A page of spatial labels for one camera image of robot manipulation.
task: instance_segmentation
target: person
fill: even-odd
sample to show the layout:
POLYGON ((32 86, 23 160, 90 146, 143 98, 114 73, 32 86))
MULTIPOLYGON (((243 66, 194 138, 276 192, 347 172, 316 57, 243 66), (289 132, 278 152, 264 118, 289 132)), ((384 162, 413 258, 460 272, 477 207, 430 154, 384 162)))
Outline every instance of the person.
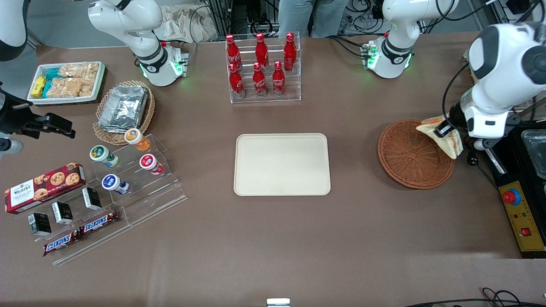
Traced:
POLYGON ((313 14, 311 37, 337 35, 348 0, 280 0, 278 5, 279 37, 299 31, 308 36, 307 25, 313 14))

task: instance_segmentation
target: brown woven basket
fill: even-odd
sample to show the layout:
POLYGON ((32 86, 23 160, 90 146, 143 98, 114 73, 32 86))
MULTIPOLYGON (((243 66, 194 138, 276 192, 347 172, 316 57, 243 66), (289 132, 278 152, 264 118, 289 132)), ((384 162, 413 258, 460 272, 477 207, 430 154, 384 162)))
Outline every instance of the brown woven basket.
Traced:
MULTIPOLYGON (((148 126, 150 125, 150 122, 152 121, 153 111, 156 107, 156 101, 155 101, 155 98, 153 97, 152 91, 146 84, 140 81, 134 81, 134 80, 125 81, 125 82, 121 82, 118 85, 142 86, 148 89, 148 99, 146 100, 146 110, 144 110, 142 123, 139 128, 142 134, 145 135, 144 132, 148 129, 148 126)), ((104 95, 104 97, 100 101, 99 106, 97 108, 97 112, 95 113, 97 114, 97 119, 100 118, 100 115, 102 114, 102 111, 104 109, 104 104, 108 100, 108 97, 110 96, 111 91, 112 89, 110 89, 110 91, 108 91, 108 93, 106 93, 106 95, 104 95)), ((105 141, 106 143, 114 144, 117 146, 127 145, 127 142, 125 141, 123 133, 106 132, 99 127, 98 122, 93 123, 93 130, 95 131, 95 135, 97 136, 97 138, 99 138, 102 141, 105 141)))
POLYGON ((399 183, 410 188, 434 188, 448 180, 455 160, 428 135, 416 130, 420 124, 420 120, 390 124, 379 137, 377 154, 383 168, 399 183))

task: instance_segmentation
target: table surface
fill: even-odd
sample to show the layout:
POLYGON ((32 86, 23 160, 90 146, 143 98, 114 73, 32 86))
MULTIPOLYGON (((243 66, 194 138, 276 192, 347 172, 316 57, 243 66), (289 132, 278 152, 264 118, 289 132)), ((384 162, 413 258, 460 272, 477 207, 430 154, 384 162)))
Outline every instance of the table surface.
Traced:
MULTIPOLYGON (((384 80, 326 39, 302 41, 302 101, 231 105, 223 43, 199 45, 188 77, 152 87, 149 132, 188 199, 97 249, 54 267, 28 225, 0 215, 0 302, 8 306, 404 306, 480 297, 507 289, 544 302, 546 262, 519 259, 497 191, 476 168, 456 161, 453 176, 428 191, 404 188, 382 169, 377 139, 399 119, 441 113, 449 79, 476 33, 423 35, 410 67, 384 80), (238 197, 235 141, 244 133, 323 133, 331 192, 321 197, 238 197)), ((371 37, 357 40, 365 42, 371 37)), ((105 86, 146 81, 128 48, 38 48, 39 63, 102 61, 105 86)), ((453 102, 472 85, 453 85, 453 102)), ((48 107, 74 122, 76 139, 24 138, 5 156, 8 188, 66 162, 90 165, 100 144, 96 105, 48 107)))

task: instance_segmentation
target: acrylic display stand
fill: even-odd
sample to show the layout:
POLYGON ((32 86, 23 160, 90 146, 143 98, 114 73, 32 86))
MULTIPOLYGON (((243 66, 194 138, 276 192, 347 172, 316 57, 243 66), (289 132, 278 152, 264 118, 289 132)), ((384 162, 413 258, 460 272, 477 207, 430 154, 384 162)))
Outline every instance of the acrylic display stand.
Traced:
POLYGON ((294 32, 294 43, 296 45, 296 62, 294 69, 291 72, 284 72, 286 77, 286 93, 282 97, 277 97, 273 93, 273 72, 275 71, 274 63, 281 61, 284 69, 284 45, 286 38, 266 38, 265 44, 269 50, 269 71, 264 72, 265 82, 268 89, 267 96, 260 98, 254 92, 254 63, 256 63, 256 38, 252 34, 234 34, 235 43, 239 47, 242 61, 242 83, 245 88, 246 95, 242 99, 237 99, 233 95, 231 86, 229 85, 229 61, 227 53, 225 53, 226 71, 228 72, 228 90, 231 103, 249 103, 249 102, 282 102, 282 101, 300 101, 301 100, 301 45, 300 34, 294 32))
POLYGON ((66 245, 45 256, 52 259, 53 265, 63 265, 187 198, 164 156, 167 149, 152 134, 149 134, 147 138, 151 142, 147 151, 139 151, 133 145, 127 145, 114 151, 120 160, 118 165, 113 168, 93 162, 92 169, 84 169, 87 179, 87 184, 84 187, 97 190, 102 204, 101 209, 93 211, 85 207, 81 192, 84 187, 81 187, 17 215, 17 219, 25 222, 27 222, 27 216, 34 212, 47 214, 49 217, 51 234, 44 237, 32 236, 35 238, 35 242, 40 245, 36 250, 37 257, 43 253, 44 244, 61 238, 115 210, 120 218, 118 221, 88 232, 82 240, 66 245), (164 171, 161 175, 153 175, 150 171, 140 168, 140 157, 146 153, 153 154, 157 161, 163 165, 164 171), (123 181, 129 183, 128 193, 120 195, 103 189, 102 178, 107 174, 116 174, 123 181), (71 224, 63 225, 55 222, 51 209, 53 202, 63 202, 70 205, 74 218, 71 224))

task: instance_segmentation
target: red glass bottle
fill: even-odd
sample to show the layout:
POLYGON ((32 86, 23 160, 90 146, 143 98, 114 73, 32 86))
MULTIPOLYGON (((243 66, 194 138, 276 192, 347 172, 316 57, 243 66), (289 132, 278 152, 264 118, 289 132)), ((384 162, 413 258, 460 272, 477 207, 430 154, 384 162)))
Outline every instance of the red glass bottle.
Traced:
POLYGON ((256 34, 256 60, 260 64, 263 72, 269 71, 269 51, 264 42, 264 34, 258 32, 256 34))
POLYGON ((286 33, 286 44, 284 45, 284 70, 291 72, 296 62, 296 45, 294 44, 294 33, 286 33))
POLYGON ((273 93, 275 96, 282 97, 286 92, 284 72, 282 71, 281 61, 275 62, 275 71, 273 72, 273 93))
POLYGON ((233 38, 233 35, 226 35, 225 40, 228 42, 228 48, 226 52, 228 53, 229 64, 235 64, 237 71, 240 72, 242 70, 242 62, 239 47, 237 47, 237 45, 235 44, 235 39, 233 38))
POLYGON ((235 64, 229 65, 229 85, 232 87, 233 97, 237 99, 244 98, 245 89, 242 85, 242 77, 237 72, 237 66, 235 64))
POLYGON ((252 76, 254 80, 254 89, 256 91, 256 96, 265 97, 268 94, 268 89, 265 87, 265 75, 262 72, 262 66, 260 63, 254 64, 254 75, 252 76))

